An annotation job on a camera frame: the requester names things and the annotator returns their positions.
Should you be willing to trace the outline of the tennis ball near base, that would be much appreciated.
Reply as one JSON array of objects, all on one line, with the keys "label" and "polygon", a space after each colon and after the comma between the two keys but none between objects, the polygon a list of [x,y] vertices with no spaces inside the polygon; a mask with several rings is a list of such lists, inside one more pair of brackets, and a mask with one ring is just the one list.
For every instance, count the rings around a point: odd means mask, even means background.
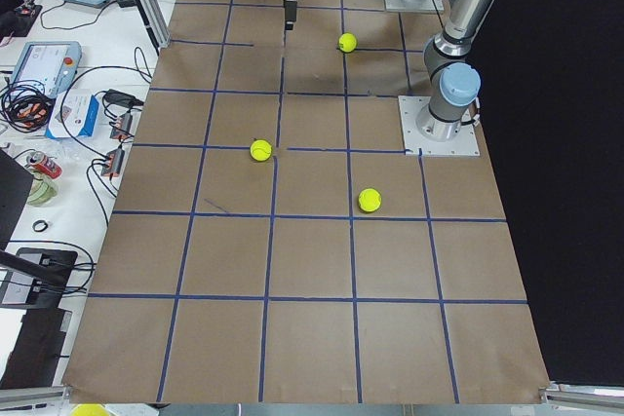
[{"label": "tennis ball near base", "polygon": [[357,48],[357,37],[351,32],[345,32],[338,38],[337,46],[345,54],[354,52]]}]

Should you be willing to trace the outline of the tennis ball near torn tape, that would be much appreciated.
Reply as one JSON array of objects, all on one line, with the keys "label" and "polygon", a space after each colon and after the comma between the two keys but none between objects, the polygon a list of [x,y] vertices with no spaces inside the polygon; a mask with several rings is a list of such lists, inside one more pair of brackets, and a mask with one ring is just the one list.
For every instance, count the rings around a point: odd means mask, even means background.
[{"label": "tennis ball near torn tape", "polygon": [[265,162],[273,155],[272,144],[265,139],[255,139],[250,146],[250,155],[256,162]]}]

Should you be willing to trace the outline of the middle tennis ball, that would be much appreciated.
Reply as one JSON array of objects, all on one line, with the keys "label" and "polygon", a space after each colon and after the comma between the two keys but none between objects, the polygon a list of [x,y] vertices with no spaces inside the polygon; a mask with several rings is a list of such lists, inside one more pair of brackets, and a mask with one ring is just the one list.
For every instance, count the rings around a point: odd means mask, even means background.
[{"label": "middle tennis ball", "polygon": [[374,188],[365,188],[358,195],[358,206],[359,209],[364,213],[375,212],[381,208],[381,205],[381,194]]}]

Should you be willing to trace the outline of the black power adapter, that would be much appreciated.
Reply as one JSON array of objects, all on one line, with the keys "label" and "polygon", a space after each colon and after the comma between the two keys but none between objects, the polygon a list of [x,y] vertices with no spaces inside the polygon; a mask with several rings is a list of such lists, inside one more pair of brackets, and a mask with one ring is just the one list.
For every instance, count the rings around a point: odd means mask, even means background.
[{"label": "black power adapter", "polygon": [[144,105],[144,102],[136,96],[115,89],[107,90],[103,95],[103,100],[107,104],[117,105],[127,109],[141,107]]}]

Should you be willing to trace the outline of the blue white box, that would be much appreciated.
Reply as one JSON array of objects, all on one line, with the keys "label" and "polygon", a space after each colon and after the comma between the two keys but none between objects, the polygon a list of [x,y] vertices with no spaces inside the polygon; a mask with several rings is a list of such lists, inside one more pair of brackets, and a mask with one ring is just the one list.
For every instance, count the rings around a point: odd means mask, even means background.
[{"label": "blue white box", "polygon": [[58,95],[45,136],[50,139],[92,136],[98,108],[97,98],[88,90],[71,90]]}]

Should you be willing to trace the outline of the near teach pendant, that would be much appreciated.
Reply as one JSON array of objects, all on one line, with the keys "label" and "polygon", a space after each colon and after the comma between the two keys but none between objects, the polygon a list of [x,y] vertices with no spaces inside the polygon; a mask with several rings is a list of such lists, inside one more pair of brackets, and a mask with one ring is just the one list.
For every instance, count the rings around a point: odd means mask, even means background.
[{"label": "near teach pendant", "polygon": [[56,98],[72,83],[82,57],[77,41],[27,42],[11,75],[11,83],[32,85]]}]

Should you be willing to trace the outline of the brown paper table cover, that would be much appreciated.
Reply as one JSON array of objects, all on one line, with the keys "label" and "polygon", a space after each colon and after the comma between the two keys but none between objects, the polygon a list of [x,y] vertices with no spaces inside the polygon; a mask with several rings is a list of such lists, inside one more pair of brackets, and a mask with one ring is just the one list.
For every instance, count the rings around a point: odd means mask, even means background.
[{"label": "brown paper table cover", "polygon": [[177,0],[63,376],[73,399],[536,402],[549,378],[486,146],[404,150],[398,97],[431,94],[423,49],[448,8],[300,0],[285,31],[281,4]]}]

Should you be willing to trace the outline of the red soda can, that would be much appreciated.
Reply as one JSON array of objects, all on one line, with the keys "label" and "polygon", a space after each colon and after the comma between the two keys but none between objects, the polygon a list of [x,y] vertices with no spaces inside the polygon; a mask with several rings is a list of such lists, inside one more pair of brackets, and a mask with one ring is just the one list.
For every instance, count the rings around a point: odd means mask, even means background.
[{"label": "red soda can", "polygon": [[33,151],[27,157],[27,166],[37,172],[57,179],[62,175],[62,168],[50,156],[41,151]]}]

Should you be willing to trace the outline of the green tape roll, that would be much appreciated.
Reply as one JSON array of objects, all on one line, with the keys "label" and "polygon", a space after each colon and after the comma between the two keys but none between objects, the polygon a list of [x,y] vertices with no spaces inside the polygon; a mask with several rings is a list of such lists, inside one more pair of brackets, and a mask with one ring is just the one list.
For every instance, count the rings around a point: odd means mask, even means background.
[{"label": "green tape roll", "polygon": [[26,203],[40,207],[51,201],[57,194],[58,188],[51,178],[43,173],[34,173]]}]

